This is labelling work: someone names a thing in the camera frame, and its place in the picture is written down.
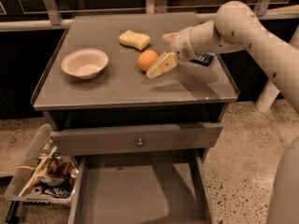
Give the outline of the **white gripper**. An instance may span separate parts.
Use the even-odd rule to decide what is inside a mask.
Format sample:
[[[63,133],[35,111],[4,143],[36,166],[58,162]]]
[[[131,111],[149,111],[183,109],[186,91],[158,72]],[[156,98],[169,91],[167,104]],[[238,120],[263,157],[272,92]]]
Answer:
[[[170,45],[173,52],[164,52],[147,71],[147,78],[154,79],[172,70],[178,65],[178,60],[188,62],[197,56],[192,46],[192,27],[179,32],[164,34],[162,39]]]

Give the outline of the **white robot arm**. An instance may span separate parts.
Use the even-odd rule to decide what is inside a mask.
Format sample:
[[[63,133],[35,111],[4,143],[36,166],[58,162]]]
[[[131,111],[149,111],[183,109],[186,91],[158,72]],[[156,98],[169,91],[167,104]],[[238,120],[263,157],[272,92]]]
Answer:
[[[246,4],[228,2],[213,20],[165,34],[163,40],[179,62],[208,52],[246,50],[299,113],[299,50],[266,30]],[[299,137],[280,159],[266,224],[299,224]]]

